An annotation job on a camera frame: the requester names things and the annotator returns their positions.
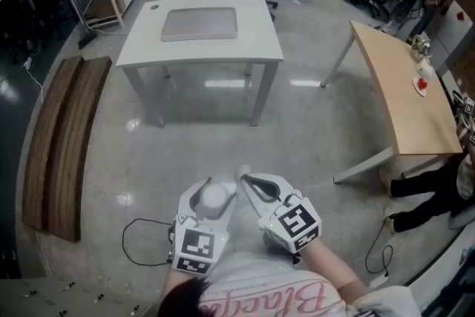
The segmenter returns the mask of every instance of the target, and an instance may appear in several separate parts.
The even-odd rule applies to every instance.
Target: wooden table
[[[377,84],[390,122],[392,144],[376,156],[337,174],[333,181],[338,183],[396,155],[448,156],[461,153],[456,123],[437,76],[433,76],[428,82],[427,96],[421,97],[413,87],[412,78],[419,75],[416,64],[409,55],[410,46],[372,27],[357,22],[350,22],[350,25],[350,40],[321,87],[328,85],[356,40]]]

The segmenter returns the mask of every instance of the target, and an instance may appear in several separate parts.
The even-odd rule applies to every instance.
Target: box
[[[120,13],[125,11],[125,1],[116,0],[117,8]],[[115,17],[114,8],[112,7],[111,0],[92,0],[86,14],[84,15],[86,20],[89,19],[106,19]]]

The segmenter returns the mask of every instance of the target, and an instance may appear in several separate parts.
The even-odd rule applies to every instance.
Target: red cup
[[[424,90],[428,86],[428,82],[421,77],[417,81],[417,86],[419,87],[419,90]]]

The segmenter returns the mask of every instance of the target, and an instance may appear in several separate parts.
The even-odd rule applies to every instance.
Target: wall socket
[[[377,287],[381,286],[388,280],[389,280],[389,275],[387,275],[386,273],[383,273],[382,275],[370,281],[370,289],[375,290]]]
[[[28,57],[28,59],[26,60],[26,62],[24,63],[24,66],[27,68],[27,70],[30,70],[30,67],[31,67],[31,57]]]

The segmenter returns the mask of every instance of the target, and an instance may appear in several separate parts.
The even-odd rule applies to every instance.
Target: gray tray
[[[183,8],[166,16],[162,41],[235,39],[236,9],[232,7]]]

